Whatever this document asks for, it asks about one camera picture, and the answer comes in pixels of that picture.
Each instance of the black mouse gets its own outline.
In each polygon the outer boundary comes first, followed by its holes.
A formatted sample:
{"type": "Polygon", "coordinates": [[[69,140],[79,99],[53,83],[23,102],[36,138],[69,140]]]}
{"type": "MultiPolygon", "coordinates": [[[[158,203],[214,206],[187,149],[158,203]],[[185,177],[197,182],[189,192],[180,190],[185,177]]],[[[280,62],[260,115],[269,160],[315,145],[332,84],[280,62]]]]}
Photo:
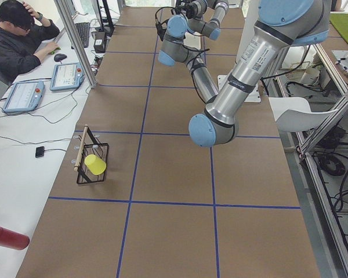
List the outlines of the black mouse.
{"type": "Polygon", "coordinates": [[[60,61],[62,61],[64,59],[66,59],[66,58],[67,58],[67,55],[62,54],[62,53],[58,53],[58,54],[55,54],[54,61],[55,62],[60,62],[60,61]]]}

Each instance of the red cylinder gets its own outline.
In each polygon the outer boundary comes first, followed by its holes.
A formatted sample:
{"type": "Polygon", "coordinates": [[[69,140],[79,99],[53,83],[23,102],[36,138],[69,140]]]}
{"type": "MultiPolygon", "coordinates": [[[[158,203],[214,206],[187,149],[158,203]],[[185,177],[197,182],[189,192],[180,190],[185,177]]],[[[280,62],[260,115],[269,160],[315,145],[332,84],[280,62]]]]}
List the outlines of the red cylinder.
{"type": "Polygon", "coordinates": [[[28,236],[0,227],[0,246],[22,250],[29,243],[30,238],[28,236]]]}

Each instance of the metal pole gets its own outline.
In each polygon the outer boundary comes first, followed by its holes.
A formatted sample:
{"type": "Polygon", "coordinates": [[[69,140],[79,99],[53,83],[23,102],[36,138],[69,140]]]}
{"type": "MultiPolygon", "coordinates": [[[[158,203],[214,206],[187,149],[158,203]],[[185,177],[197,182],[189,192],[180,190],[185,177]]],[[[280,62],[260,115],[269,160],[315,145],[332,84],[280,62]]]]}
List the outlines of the metal pole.
{"type": "Polygon", "coordinates": [[[80,37],[77,33],[73,18],[70,15],[67,2],[66,0],[54,0],[54,2],[57,6],[60,18],[62,19],[62,22],[64,24],[64,29],[66,30],[68,37],[70,38],[70,41],[72,43],[72,46],[76,51],[76,55],[79,59],[81,67],[84,70],[84,73],[89,81],[91,88],[94,88],[97,84],[97,80],[89,64],[89,60],[86,56],[80,37]]]}

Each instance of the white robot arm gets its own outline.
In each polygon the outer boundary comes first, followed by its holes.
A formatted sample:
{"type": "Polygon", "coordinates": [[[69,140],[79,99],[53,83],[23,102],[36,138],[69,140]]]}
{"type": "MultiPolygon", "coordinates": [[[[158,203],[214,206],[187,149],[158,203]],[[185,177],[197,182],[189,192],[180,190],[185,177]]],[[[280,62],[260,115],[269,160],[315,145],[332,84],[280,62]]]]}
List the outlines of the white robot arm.
{"type": "Polygon", "coordinates": [[[219,26],[228,11],[227,0],[178,2],[187,2],[180,7],[185,12],[168,20],[158,59],[168,66],[184,63],[194,78],[206,106],[203,113],[191,118],[188,127],[191,139],[201,147],[225,144],[237,135],[237,110],[282,48],[319,43],[328,35],[331,0],[260,0],[254,37],[219,92],[201,52],[184,46],[183,40],[186,31],[218,38],[219,26]],[[209,23],[204,23],[200,17],[207,7],[215,13],[209,23]]]}

